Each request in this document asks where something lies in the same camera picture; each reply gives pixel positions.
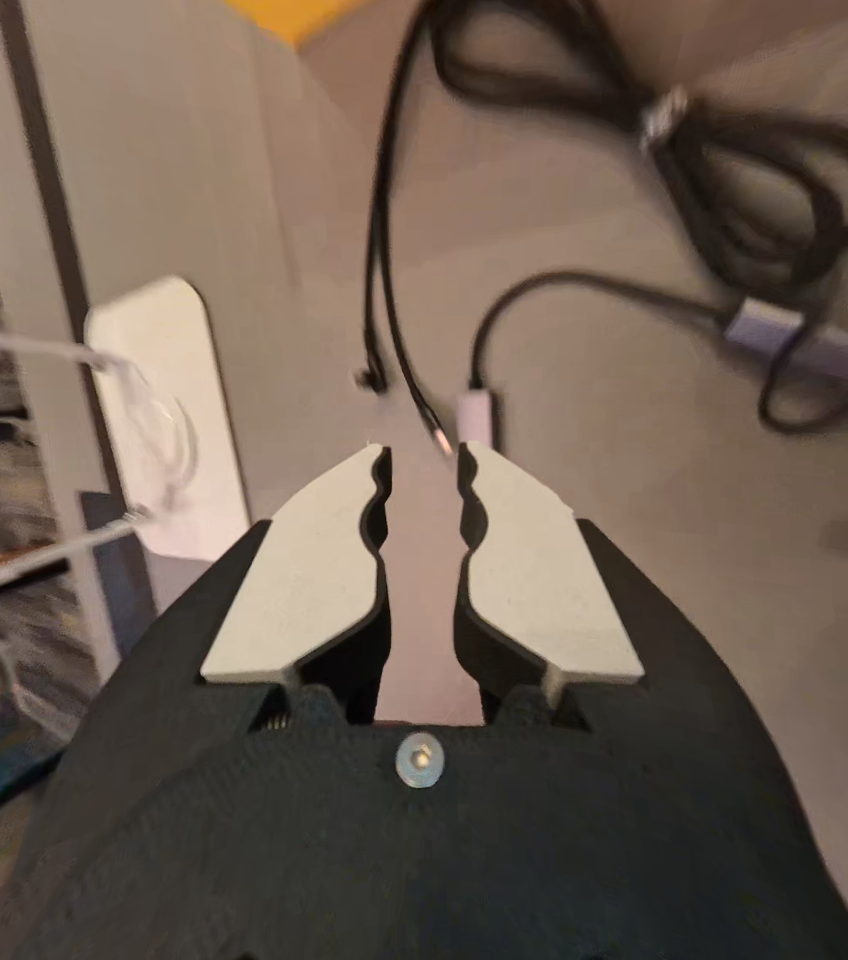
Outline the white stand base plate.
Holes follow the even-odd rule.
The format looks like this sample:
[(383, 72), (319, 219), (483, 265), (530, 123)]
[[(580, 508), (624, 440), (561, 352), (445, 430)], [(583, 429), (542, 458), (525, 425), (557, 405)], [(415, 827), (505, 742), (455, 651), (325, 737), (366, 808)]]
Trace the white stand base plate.
[(87, 315), (94, 390), (121, 492), (150, 553), (214, 562), (250, 526), (202, 297), (167, 276)]

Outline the yellow plastic bin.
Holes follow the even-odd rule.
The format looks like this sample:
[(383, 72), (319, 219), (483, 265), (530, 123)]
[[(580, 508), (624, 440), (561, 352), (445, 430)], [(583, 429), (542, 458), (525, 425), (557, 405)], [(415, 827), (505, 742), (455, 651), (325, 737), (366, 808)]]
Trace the yellow plastic bin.
[(228, 7), (291, 49), (332, 28), (371, 1), (225, 1)]

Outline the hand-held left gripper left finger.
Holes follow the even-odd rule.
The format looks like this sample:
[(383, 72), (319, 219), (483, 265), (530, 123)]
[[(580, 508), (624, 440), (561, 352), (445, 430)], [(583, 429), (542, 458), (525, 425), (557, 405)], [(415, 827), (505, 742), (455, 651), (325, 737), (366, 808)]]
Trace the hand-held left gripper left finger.
[(209, 684), (297, 686), (382, 612), (391, 451), (368, 444), (275, 513), (200, 667)]

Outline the metal stand rod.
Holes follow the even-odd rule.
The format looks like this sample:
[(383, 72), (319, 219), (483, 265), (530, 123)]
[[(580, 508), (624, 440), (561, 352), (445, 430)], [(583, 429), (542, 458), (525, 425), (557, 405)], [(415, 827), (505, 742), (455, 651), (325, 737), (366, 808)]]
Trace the metal stand rod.
[(69, 540), (45, 546), (27, 548), (22, 554), (0, 560), (0, 586), (21, 580), (36, 571), (46, 570), (63, 562), (69, 562), (83, 551), (108, 545), (146, 526), (156, 515), (143, 509), (130, 510), (119, 519)]
[(0, 330), (0, 352), (10, 354), (39, 354), (83, 364), (95, 370), (116, 369), (129, 361), (110, 352), (95, 350), (78, 342), (39, 340)]

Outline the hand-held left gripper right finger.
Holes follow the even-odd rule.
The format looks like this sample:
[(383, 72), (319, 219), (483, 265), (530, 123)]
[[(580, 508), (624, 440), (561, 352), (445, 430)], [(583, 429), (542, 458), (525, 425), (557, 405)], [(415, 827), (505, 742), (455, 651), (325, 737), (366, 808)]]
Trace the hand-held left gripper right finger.
[(543, 482), (480, 441), (458, 450), (466, 546), (454, 607), (454, 653), (495, 713), (520, 687), (557, 709), (578, 684), (646, 676), (574, 511)]

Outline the grey lettered USB hub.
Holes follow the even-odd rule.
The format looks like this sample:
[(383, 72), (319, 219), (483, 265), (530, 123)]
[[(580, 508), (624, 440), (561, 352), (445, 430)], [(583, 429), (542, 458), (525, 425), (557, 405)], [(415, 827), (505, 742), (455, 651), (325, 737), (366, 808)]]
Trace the grey lettered USB hub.
[[(520, 300), (558, 286), (578, 286), (636, 304), (669, 310), (710, 324), (732, 349), (766, 360), (766, 379), (758, 397), (758, 421), (785, 437), (818, 436), (848, 419), (848, 330), (829, 327), (820, 310), (797, 310), (753, 295), (731, 310), (694, 301), (622, 278), (585, 270), (548, 270), (506, 289), (482, 318), (470, 351), (467, 390), (456, 402), (460, 442), (500, 448), (499, 404), (485, 383), (484, 360), (498, 322)], [(810, 375), (845, 388), (835, 406), (802, 420), (773, 410), (775, 395), (791, 373)]]

